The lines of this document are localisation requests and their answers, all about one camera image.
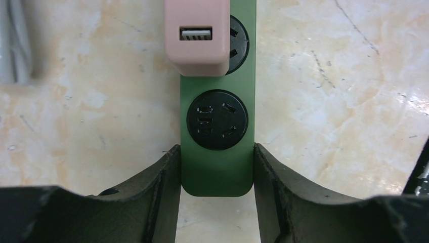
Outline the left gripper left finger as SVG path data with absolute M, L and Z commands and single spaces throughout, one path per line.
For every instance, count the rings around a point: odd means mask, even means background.
M 1 242 L 174 242 L 181 194 L 175 145 L 98 195 L 59 186 L 1 188 Z

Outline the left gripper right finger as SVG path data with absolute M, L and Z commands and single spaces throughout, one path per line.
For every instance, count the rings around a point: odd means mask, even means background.
M 254 148 L 261 242 L 428 242 L 428 190 L 350 197 L 307 179 L 261 144 Z

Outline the green power strip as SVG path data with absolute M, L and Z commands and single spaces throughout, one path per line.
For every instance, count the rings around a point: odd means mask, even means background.
M 230 6 L 226 74 L 180 78 L 181 179 L 193 196 L 237 197 L 253 184 L 256 1 Z

